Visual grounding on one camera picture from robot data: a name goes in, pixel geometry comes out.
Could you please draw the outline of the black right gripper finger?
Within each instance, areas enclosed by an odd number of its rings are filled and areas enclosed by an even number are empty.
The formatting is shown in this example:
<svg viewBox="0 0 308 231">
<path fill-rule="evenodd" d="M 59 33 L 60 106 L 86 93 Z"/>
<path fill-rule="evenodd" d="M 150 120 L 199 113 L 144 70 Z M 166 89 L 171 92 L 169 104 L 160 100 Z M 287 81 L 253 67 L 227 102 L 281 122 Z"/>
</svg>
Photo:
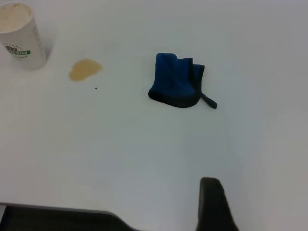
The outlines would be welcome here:
<svg viewBox="0 0 308 231">
<path fill-rule="evenodd" d="M 198 231 L 237 231 L 224 188 L 216 178 L 201 178 Z"/>
</svg>

